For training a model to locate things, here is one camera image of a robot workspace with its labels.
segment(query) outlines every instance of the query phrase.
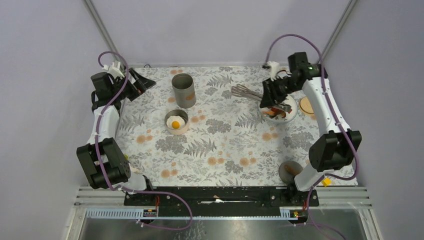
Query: gray cup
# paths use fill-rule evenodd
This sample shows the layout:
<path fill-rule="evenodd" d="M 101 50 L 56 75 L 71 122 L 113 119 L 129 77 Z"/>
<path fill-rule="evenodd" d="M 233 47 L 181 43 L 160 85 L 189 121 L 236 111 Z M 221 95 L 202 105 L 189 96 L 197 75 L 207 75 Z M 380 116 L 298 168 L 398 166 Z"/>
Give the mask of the gray cup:
<path fill-rule="evenodd" d="M 196 103 L 195 83 L 192 76 L 180 73 L 172 78 L 172 88 L 176 104 L 183 109 L 189 109 Z"/>

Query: gray wall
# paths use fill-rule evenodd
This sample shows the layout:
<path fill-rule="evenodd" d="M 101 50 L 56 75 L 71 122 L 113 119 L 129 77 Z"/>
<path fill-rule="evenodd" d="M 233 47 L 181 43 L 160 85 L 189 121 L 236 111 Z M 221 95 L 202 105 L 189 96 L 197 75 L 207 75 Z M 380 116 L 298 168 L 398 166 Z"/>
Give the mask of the gray wall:
<path fill-rule="evenodd" d="M 263 63 L 287 33 L 323 49 L 349 0 L 93 0 L 129 64 L 246 65 Z M 314 50 L 294 37 L 280 41 L 273 61 Z"/>
<path fill-rule="evenodd" d="M 422 239 L 424 1 L 359 1 L 326 67 L 385 240 Z"/>
<path fill-rule="evenodd" d="M 75 152 L 106 46 L 80 0 L 1 1 L 0 32 L 0 239 L 56 240 L 87 183 Z"/>

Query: egg white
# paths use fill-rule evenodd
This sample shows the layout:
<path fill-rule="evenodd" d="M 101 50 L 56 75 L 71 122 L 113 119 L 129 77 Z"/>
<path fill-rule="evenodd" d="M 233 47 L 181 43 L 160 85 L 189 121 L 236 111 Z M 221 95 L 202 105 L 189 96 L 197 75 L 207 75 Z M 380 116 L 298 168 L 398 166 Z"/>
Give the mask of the egg white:
<path fill-rule="evenodd" d="M 172 123 L 177 121 L 179 123 L 179 128 L 175 129 L 172 127 Z M 174 129 L 174 130 L 178 130 L 184 127 L 184 125 L 186 125 L 186 122 L 184 121 L 184 119 L 180 116 L 170 116 L 167 120 L 166 120 L 166 126 L 168 126 L 168 128 L 170 129 Z"/>

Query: yellow cube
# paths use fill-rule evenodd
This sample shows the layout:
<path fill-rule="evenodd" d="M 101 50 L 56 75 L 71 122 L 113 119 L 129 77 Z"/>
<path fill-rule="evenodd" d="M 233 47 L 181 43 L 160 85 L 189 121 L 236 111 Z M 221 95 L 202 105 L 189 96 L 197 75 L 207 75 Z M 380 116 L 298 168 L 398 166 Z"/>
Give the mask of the yellow cube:
<path fill-rule="evenodd" d="M 322 185 L 324 185 L 324 187 L 327 187 L 328 185 L 331 184 L 331 180 L 329 178 L 324 178 L 324 180 L 322 180 Z"/>

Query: floral tablecloth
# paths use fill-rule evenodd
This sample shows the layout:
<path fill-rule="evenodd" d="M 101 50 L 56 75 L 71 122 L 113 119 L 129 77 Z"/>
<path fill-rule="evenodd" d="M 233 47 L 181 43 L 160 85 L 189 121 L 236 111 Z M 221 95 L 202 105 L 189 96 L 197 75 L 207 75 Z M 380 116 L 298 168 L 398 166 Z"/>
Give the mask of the floral tablecloth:
<path fill-rule="evenodd" d="M 308 150 L 319 138 L 317 122 L 298 111 L 293 121 L 265 121 L 252 100 L 231 95 L 230 88 L 243 84 L 262 92 L 269 72 L 259 67 L 138 68 L 157 82 L 145 94 L 126 101 L 116 142 L 138 174 L 154 186 L 283 186 L 278 168 L 293 160 L 303 167 Z M 190 127 L 183 135 L 170 134 L 165 114 L 179 109 L 171 79 L 186 73 L 195 83 L 196 104 L 185 109 Z M 302 92 L 292 94 L 298 103 Z M 343 177 L 353 169 L 336 171 Z M 356 179 L 332 179 L 333 185 L 357 185 Z"/>

